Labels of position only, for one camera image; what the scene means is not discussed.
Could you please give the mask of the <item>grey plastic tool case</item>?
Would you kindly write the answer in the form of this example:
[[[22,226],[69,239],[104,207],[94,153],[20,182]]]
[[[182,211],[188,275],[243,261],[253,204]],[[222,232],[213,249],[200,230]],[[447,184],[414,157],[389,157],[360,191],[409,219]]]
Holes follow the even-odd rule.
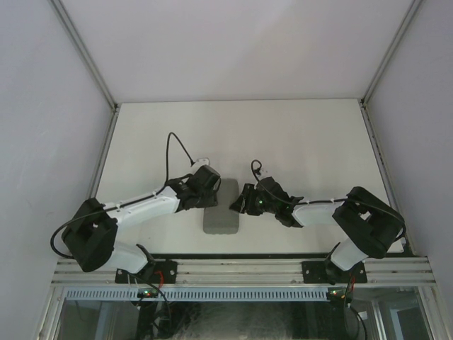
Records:
[[[239,214],[229,207],[239,197],[236,179],[222,179],[217,192],[217,204],[204,209],[203,232],[205,234],[236,234],[239,230]]]

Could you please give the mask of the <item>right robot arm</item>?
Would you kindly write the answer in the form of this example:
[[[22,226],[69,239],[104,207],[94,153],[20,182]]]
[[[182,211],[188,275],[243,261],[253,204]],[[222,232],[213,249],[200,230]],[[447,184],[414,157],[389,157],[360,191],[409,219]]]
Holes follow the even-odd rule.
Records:
[[[229,209],[252,216],[270,213],[285,227],[339,226],[347,238],[323,261],[332,284],[344,281],[365,259],[383,259],[390,246],[406,236],[404,218],[361,186],[344,198],[303,201],[289,196],[269,176],[245,184]]]

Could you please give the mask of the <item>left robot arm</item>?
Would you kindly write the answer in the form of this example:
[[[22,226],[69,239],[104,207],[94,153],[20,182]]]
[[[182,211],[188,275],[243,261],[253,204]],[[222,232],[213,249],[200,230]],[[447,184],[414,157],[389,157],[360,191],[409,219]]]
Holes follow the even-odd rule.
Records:
[[[214,207],[221,182],[217,171],[202,165],[192,174],[167,180],[155,193],[126,202],[102,204],[89,198],[52,234],[51,250],[75,260],[86,273],[116,268],[148,283],[155,274],[155,259],[143,245],[121,242],[120,233],[155,217]]]

